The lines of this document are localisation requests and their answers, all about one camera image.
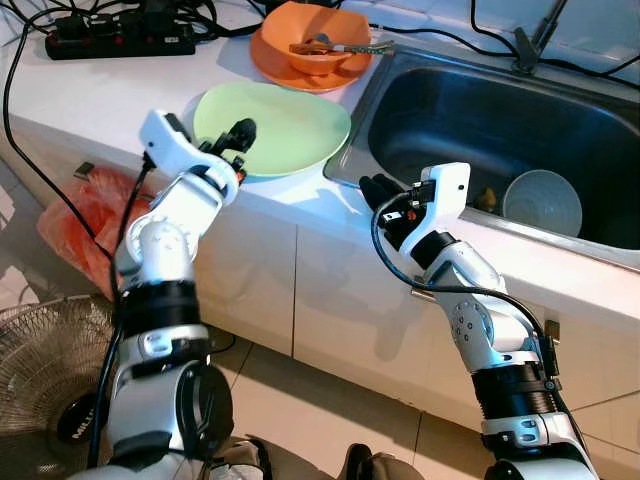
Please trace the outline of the light green plate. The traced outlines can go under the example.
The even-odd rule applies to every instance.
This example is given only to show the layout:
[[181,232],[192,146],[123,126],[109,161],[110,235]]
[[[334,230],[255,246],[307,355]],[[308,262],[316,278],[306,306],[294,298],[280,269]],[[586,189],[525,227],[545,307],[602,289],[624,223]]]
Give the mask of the light green plate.
[[287,177],[340,151],[351,132],[351,116],[335,102],[275,84],[233,82],[211,87],[193,111],[198,140],[215,140],[234,124],[251,119],[256,140],[244,152],[248,177]]

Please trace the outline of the white bowl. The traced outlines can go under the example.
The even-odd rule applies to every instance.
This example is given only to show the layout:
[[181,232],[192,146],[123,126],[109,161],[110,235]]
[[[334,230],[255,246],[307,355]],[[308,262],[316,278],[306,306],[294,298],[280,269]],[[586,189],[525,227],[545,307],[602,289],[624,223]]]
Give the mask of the white bowl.
[[561,174],[534,169],[517,175],[500,202],[500,215],[561,236],[576,237],[582,228],[582,205]]

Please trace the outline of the white kitchen cabinet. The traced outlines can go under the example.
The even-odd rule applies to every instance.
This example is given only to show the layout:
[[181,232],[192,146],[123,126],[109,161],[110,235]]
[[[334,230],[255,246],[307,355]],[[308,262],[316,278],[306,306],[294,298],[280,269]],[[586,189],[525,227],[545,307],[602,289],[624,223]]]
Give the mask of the white kitchen cabinet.
[[[372,251],[364,201],[317,169],[253,180],[198,251],[202,311],[241,343],[221,365],[237,428],[328,472],[366,442],[429,477],[479,475],[480,410],[439,308]],[[639,475],[640,274],[475,224],[454,233],[561,328],[564,398],[609,480]]]

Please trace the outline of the orange plate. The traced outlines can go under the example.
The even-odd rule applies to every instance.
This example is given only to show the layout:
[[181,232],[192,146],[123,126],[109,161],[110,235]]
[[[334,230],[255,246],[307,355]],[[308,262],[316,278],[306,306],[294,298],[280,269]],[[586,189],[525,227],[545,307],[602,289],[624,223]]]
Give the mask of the orange plate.
[[344,61],[338,70],[325,76],[308,76],[292,67],[288,45],[321,31],[339,35],[367,31],[371,37],[369,19],[364,14],[288,1],[269,13],[251,36],[251,60],[262,76],[292,90],[325,93],[355,83],[371,67],[372,55]]

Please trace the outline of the orange bowl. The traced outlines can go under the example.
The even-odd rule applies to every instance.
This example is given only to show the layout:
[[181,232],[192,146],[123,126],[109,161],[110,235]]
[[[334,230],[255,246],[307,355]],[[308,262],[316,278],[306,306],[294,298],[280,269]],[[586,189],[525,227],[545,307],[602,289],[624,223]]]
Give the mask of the orange bowl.
[[[339,33],[323,31],[316,33],[324,33],[324,35],[330,37],[330,40],[338,42],[338,44],[372,44],[371,37],[367,31],[356,31],[353,35],[348,35],[348,33],[339,35]],[[302,40],[294,41],[293,44],[301,44],[308,38],[314,37],[316,33],[306,35],[302,37]],[[371,54],[352,54],[352,52],[333,52],[333,54],[328,55],[298,55],[289,51],[289,46],[291,45],[288,45],[288,52],[291,55],[292,67],[308,74],[308,76],[325,76],[325,74],[334,73],[335,70],[338,70],[344,61],[371,56]]]

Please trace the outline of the stainless steel sink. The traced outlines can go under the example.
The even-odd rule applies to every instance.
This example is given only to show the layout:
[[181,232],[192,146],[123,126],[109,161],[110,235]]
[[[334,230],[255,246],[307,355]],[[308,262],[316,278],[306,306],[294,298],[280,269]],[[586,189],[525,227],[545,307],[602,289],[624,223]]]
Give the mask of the stainless steel sink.
[[599,79],[520,76],[503,61],[404,47],[379,61],[325,177],[399,183],[426,166],[467,163],[472,195],[498,195],[530,170],[562,175],[582,202],[575,234],[467,207],[463,219],[607,264],[640,266],[639,96]]

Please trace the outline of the black power adapter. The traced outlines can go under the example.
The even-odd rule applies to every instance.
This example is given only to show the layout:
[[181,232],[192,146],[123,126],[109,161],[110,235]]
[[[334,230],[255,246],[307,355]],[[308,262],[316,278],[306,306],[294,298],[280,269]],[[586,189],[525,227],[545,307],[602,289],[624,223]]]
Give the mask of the black power adapter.
[[108,13],[120,22],[216,23],[218,8],[214,0],[93,0],[92,12]]

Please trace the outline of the black power strip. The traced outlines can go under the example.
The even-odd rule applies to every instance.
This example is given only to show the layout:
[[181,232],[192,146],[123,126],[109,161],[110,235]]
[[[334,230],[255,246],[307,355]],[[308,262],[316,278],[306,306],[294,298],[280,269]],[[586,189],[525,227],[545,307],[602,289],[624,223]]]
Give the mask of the black power strip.
[[55,20],[44,40],[52,60],[193,55],[196,44],[188,24],[137,12],[69,15]]

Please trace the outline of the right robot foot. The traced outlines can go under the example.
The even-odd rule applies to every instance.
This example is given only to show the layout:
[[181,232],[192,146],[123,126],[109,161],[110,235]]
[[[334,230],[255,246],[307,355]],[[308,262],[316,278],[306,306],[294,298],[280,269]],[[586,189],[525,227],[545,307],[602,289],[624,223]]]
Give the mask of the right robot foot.
[[365,444],[349,447],[338,480],[425,480],[411,463],[388,453],[372,453]]

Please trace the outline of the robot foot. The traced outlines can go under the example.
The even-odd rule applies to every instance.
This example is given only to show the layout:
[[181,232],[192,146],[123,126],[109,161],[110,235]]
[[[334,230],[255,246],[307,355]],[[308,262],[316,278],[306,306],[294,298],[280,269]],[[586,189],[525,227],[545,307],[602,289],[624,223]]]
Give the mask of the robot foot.
[[411,463],[388,453],[372,453],[365,444],[349,447],[338,480],[425,480]]
[[212,461],[206,480],[273,480],[266,443],[255,436],[230,443]]

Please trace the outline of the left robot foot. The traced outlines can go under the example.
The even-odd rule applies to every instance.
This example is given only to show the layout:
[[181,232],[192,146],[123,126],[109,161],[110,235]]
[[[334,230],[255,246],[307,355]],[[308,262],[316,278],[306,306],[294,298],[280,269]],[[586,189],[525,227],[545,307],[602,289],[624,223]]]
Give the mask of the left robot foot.
[[230,443],[212,461],[206,480],[273,480],[266,443],[255,436]]

